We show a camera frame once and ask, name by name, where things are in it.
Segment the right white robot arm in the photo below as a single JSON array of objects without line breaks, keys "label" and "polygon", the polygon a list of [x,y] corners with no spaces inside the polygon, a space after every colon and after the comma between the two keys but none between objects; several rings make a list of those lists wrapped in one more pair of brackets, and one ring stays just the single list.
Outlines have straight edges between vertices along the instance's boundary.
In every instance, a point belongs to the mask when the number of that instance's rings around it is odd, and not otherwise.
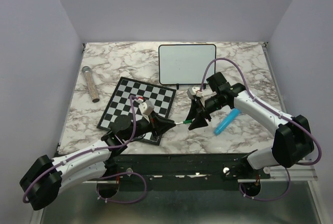
[{"label": "right white robot arm", "polygon": [[271,108],[261,99],[250,96],[245,85],[230,85],[221,72],[207,78],[207,82],[215,93],[208,99],[198,87],[187,90],[191,100],[187,116],[191,121],[189,130],[206,127],[211,121],[211,113],[229,106],[252,117],[274,136],[272,147],[252,151],[244,157],[239,165],[243,177],[251,178],[263,167],[281,165],[290,168],[314,150],[309,123],[304,116],[293,117]]}]

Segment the white green marker pen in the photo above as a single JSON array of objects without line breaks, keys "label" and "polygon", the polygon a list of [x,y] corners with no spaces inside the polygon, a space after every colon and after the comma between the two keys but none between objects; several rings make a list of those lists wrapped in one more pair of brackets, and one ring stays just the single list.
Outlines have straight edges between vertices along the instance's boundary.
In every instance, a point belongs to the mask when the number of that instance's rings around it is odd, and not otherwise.
[{"label": "white green marker pen", "polygon": [[192,120],[185,120],[185,121],[181,121],[181,122],[175,122],[175,125],[182,125],[182,124],[191,124]]}]

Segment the black framed whiteboard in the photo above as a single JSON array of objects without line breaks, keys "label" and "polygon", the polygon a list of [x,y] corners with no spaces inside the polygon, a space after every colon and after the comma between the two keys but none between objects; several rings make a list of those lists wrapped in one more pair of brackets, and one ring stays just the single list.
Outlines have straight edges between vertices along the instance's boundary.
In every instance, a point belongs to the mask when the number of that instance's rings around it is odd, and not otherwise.
[{"label": "black framed whiteboard", "polygon": [[169,44],[158,48],[159,82],[162,85],[199,85],[204,75],[213,75],[216,65],[214,44]]}]

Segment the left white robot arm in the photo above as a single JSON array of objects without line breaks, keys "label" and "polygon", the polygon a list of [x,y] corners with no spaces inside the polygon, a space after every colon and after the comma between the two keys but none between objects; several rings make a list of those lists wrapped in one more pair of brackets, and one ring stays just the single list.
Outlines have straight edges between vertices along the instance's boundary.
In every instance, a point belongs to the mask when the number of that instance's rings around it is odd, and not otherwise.
[{"label": "left white robot arm", "polygon": [[173,120],[155,112],[138,121],[120,115],[110,131],[89,147],[52,159],[47,155],[39,157],[19,182],[24,191],[22,201],[40,210],[53,202],[61,191],[76,184],[97,178],[109,180],[117,172],[115,157],[133,138],[146,133],[160,136],[175,126]]}]

